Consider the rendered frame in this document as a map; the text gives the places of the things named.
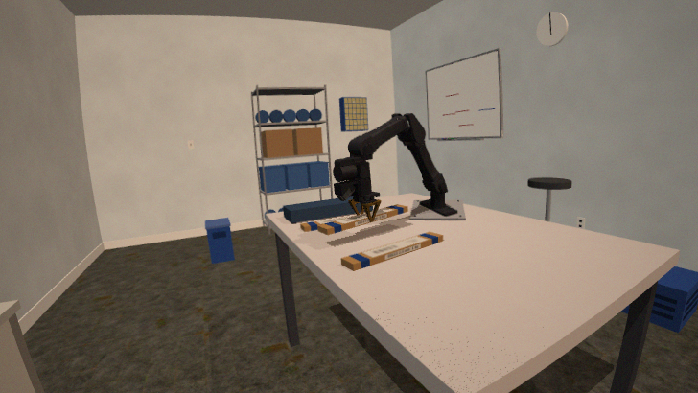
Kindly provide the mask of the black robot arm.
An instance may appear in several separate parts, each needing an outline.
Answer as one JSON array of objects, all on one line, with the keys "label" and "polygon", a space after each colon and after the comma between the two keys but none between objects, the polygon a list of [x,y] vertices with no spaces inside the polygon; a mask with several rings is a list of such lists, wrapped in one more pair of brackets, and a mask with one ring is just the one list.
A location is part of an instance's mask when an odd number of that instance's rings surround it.
[{"label": "black robot arm", "polygon": [[[397,135],[413,155],[420,169],[422,182],[430,191],[431,204],[428,199],[420,201],[420,205],[445,217],[457,214],[457,210],[445,203],[447,185],[442,173],[439,173],[430,158],[425,144],[425,129],[413,113],[404,115],[394,113],[391,116],[391,120],[385,124],[352,139],[348,144],[350,157],[335,160],[333,174],[338,183],[334,183],[334,189],[338,199],[344,201],[350,195],[369,195],[368,179],[365,178],[370,177],[370,166],[365,160],[373,159],[376,149]],[[362,178],[362,180],[354,180],[355,178]]]}]

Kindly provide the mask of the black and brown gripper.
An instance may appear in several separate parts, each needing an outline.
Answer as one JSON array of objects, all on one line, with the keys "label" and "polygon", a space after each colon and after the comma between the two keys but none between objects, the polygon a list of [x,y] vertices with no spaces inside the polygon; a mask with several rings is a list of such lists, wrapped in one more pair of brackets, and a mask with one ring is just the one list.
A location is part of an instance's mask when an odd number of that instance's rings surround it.
[{"label": "black and brown gripper", "polygon": [[[350,197],[353,197],[353,199],[348,200],[348,202],[349,202],[349,204],[351,205],[351,207],[353,208],[353,210],[355,211],[355,213],[356,213],[357,215],[363,214],[363,212],[364,212],[364,210],[365,210],[365,213],[366,213],[366,215],[367,215],[369,221],[372,222],[372,221],[374,221],[374,218],[375,218],[375,216],[376,216],[376,213],[377,213],[377,211],[378,211],[378,208],[379,208],[379,206],[380,206],[380,204],[381,204],[381,201],[380,201],[379,199],[374,199],[374,197],[379,197],[379,196],[380,196],[380,193],[378,193],[378,192],[372,192],[372,188],[371,188],[371,177],[368,177],[368,178],[365,178],[365,179],[368,179],[369,195],[365,195],[365,196],[350,195]],[[370,199],[370,200],[368,200],[368,199]],[[357,209],[357,207],[356,207],[356,204],[357,204],[357,203],[360,203],[360,204],[361,204],[361,212],[360,212],[360,213],[359,213],[359,211],[358,211],[358,209]],[[374,206],[374,210],[373,210],[373,214],[370,215],[369,207],[370,207],[370,206],[373,206],[373,205],[375,205],[375,206]]]}]

